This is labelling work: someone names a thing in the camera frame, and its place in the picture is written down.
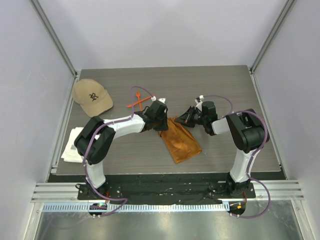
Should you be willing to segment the orange cloth napkin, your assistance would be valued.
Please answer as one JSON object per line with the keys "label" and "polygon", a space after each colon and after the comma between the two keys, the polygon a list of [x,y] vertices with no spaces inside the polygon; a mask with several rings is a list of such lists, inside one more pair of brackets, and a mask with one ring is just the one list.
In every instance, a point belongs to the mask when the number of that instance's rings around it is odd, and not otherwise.
{"label": "orange cloth napkin", "polygon": [[176,118],[168,118],[168,130],[159,131],[158,135],[163,140],[174,163],[179,164],[199,155],[202,148],[187,129],[175,122]]}

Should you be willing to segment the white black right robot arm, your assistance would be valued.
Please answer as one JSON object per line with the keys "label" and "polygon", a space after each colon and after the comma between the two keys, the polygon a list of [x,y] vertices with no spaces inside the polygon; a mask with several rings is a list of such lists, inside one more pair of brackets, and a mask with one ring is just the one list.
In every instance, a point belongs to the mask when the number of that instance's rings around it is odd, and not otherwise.
{"label": "white black right robot arm", "polygon": [[252,108],[218,118],[214,102],[200,100],[174,121],[189,128],[201,125],[210,136],[230,133],[236,155],[227,174],[226,193],[236,198],[249,188],[256,155],[270,139],[265,121]]}

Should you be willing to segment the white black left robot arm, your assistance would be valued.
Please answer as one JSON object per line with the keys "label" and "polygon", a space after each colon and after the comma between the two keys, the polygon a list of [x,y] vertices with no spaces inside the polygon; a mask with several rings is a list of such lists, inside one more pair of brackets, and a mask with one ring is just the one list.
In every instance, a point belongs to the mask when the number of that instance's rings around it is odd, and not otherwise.
{"label": "white black left robot arm", "polygon": [[100,200],[107,197],[106,177],[103,160],[106,158],[113,140],[130,134],[149,130],[168,130],[168,107],[165,98],[152,97],[151,106],[136,111],[127,117],[103,120],[92,117],[74,140],[74,146],[82,158],[88,193]]}

